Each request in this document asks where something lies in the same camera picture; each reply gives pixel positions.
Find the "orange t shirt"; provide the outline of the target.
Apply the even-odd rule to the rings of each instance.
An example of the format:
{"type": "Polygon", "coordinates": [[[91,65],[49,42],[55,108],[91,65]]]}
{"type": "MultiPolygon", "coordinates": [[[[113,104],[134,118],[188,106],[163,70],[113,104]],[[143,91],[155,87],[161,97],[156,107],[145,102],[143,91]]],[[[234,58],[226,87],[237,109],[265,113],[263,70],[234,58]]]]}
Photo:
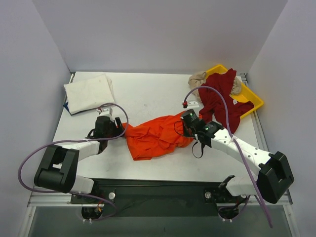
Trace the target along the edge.
{"type": "Polygon", "coordinates": [[[193,139],[183,136],[180,115],[158,117],[138,126],[124,123],[124,137],[133,160],[151,160],[190,145],[193,139]]]}

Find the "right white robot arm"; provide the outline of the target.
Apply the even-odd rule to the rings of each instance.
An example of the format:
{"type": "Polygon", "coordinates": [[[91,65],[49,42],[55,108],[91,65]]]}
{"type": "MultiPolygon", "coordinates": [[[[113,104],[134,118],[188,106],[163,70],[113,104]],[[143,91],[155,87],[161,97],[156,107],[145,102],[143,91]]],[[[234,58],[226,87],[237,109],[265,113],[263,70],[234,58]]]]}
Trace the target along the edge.
{"type": "Polygon", "coordinates": [[[245,165],[250,180],[233,176],[220,187],[219,197],[231,201],[235,196],[257,195],[276,204],[294,182],[294,176],[285,154],[260,150],[231,135],[222,125],[200,119],[193,109],[180,116],[183,130],[202,147],[210,147],[226,153],[245,165]]]}

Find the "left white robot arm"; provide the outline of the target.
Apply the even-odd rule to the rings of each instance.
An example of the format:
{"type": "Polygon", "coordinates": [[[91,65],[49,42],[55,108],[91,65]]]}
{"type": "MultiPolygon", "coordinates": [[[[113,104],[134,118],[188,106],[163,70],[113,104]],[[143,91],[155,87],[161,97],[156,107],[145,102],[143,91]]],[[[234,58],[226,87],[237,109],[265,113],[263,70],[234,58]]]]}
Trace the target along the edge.
{"type": "Polygon", "coordinates": [[[102,153],[108,146],[108,138],[120,137],[123,125],[119,117],[98,116],[95,128],[82,143],[49,145],[34,177],[34,184],[61,193],[82,193],[88,203],[95,203],[100,191],[94,181],[77,174],[78,162],[102,153]]]}

